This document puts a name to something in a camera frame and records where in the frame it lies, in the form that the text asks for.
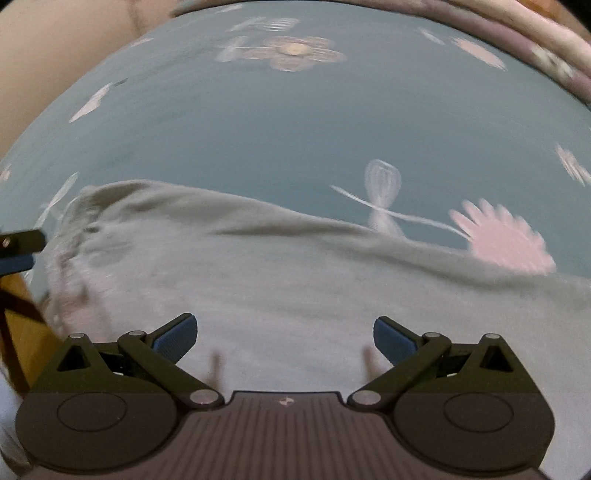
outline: gray cloth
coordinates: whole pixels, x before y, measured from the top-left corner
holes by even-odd
[[[384,314],[460,343],[500,333],[554,411],[544,471],[574,480],[588,469],[589,280],[519,275],[467,252],[155,181],[85,187],[46,263],[50,321],[62,335],[112,341],[193,313],[199,339],[179,366],[205,379],[220,352],[226,396],[349,395]]]

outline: brown strap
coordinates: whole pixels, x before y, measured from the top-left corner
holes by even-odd
[[[9,379],[13,387],[19,395],[26,395],[30,390],[30,386],[18,360],[17,350],[14,348],[6,313],[2,306],[0,306],[0,353],[4,364],[8,368]]]
[[[0,309],[10,310],[11,312],[30,318],[39,323],[45,323],[37,307],[28,300],[18,298],[12,293],[0,288]]]

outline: dragonfly print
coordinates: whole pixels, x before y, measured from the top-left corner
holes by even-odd
[[[427,218],[405,215],[388,210],[402,185],[398,169],[382,160],[372,160],[365,169],[365,188],[369,201],[362,200],[340,187],[335,191],[372,209],[368,226],[380,233],[405,238],[397,218],[411,223],[433,226],[453,232],[468,242],[469,252],[481,261],[524,274],[547,274],[556,269],[545,242],[522,217],[514,217],[502,205],[497,208],[480,199],[480,208],[464,201],[462,206],[469,218],[450,210],[451,220],[461,229]]]

